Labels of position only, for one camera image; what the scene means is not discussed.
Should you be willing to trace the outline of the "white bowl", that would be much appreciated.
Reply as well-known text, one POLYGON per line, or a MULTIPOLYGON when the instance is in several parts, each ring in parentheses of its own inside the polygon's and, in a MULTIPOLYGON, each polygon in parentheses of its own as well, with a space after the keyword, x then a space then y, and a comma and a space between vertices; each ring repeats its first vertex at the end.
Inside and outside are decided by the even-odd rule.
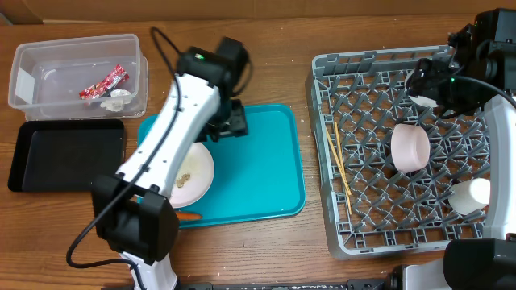
POLYGON ((437 108, 439 105, 437 104, 437 102, 435 100, 432 100, 432 99, 424 97, 424 96, 419 96, 419 95, 416 96, 415 94, 410 93, 409 83, 412 79, 413 73, 414 73, 414 71, 409 71, 409 73, 407 74, 406 79, 405 79, 405 87, 406 87, 407 96, 409 97, 409 99, 413 103, 417 104, 418 106, 437 108))

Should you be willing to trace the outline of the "white round plate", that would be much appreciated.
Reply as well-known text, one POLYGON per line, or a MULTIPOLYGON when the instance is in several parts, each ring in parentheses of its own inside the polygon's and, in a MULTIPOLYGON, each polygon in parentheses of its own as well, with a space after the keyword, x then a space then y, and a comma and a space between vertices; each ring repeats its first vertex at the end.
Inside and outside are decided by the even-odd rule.
POLYGON ((208 149, 202 143, 193 143, 190 147, 174 182, 169 202, 173 208, 183 208, 199 201, 208 191, 214 179, 214 161, 208 149), (176 180, 189 173, 190 180, 182 188, 176 186, 176 180))

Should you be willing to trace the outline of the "wooden chopstick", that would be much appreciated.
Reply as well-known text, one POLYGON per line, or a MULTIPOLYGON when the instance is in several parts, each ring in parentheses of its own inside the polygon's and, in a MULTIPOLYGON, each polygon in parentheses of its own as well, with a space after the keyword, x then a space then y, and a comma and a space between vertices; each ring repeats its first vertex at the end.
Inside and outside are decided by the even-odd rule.
POLYGON ((326 127, 325 127, 325 131, 326 131, 327 141, 329 143, 332 155, 334 156, 335 162, 336 162, 337 167, 339 169, 339 174, 341 175, 341 178, 343 180, 343 185, 344 185, 345 193, 347 194, 348 197, 350 197, 351 196, 351 190, 349 188, 349 185, 348 185, 348 182, 347 182, 347 179, 346 179, 346 175, 344 174, 343 166, 340 163, 340 159, 339 159, 338 153, 336 152, 335 145, 333 144, 333 142, 331 140, 331 135, 330 135, 330 133, 329 133, 329 131, 327 130, 326 127))
POLYGON ((347 182, 347 177, 344 170, 344 162, 343 162, 343 153, 342 153, 342 147, 341 147, 341 141, 339 137, 339 128, 338 123, 336 121, 333 122, 334 126, 334 132, 335 132, 335 140, 336 140, 336 146, 337 146, 337 155, 339 158, 339 172, 343 180, 344 190, 346 193, 346 200, 347 200, 347 211, 350 216, 352 216, 352 203, 351 203, 351 190, 349 188, 349 184, 347 182))

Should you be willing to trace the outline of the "white napkin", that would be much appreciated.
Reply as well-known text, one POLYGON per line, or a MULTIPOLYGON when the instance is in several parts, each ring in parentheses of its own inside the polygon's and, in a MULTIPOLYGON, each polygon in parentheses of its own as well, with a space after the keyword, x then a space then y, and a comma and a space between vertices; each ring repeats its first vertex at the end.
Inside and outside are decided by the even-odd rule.
POLYGON ((110 96, 100 104, 100 107, 111 112, 120 112, 125 105, 132 101, 132 93, 125 89, 115 89, 110 96))

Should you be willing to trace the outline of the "small white cup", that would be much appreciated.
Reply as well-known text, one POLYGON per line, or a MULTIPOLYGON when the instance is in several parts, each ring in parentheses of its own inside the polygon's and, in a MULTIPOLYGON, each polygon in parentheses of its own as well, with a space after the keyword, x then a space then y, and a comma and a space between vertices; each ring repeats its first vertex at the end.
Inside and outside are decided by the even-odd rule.
POLYGON ((450 206, 461 215, 468 215, 483 209, 489 204, 490 181, 476 178, 451 186, 452 195, 448 198, 450 206))

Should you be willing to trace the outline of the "red snack wrapper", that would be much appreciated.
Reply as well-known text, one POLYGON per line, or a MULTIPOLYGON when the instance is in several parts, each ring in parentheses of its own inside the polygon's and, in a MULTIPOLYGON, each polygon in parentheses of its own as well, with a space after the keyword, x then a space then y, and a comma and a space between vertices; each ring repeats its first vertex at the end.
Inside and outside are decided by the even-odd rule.
POLYGON ((105 97, 112 90, 114 90, 119 83, 122 83, 129 79, 127 71, 119 64, 97 84, 91 85, 87 89, 82 90, 79 96, 82 100, 97 99, 105 97))

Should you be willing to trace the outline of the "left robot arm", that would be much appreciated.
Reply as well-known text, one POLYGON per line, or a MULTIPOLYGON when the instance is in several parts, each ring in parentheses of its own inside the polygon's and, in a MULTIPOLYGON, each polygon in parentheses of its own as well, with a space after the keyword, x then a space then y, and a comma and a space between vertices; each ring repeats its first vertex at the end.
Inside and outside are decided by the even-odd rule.
POLYGON ((173 185, 193 143, 248 134, 236 86, 251 65, 244 45, 227 37, 215 52, 183 52, 144 141, 115 175, 93 181, 97 235, 128 265, 136 289, 177 288, 169 258, 179 227, 169 203, 173 185))

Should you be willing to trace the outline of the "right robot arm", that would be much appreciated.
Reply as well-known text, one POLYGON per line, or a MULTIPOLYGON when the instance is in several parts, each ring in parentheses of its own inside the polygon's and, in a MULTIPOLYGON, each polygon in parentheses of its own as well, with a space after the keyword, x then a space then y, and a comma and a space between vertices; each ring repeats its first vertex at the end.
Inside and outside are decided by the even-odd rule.
POLYGON ((515 287, 515 12, 479 13, 448 37, 453 55, 422 58, 406 79, 411 97, 442 107, 441 118, 482 109, 489 132, 489 212, 482 238, 448 243, 444 257, 397 267, 390 289, 513 289, 515 287))

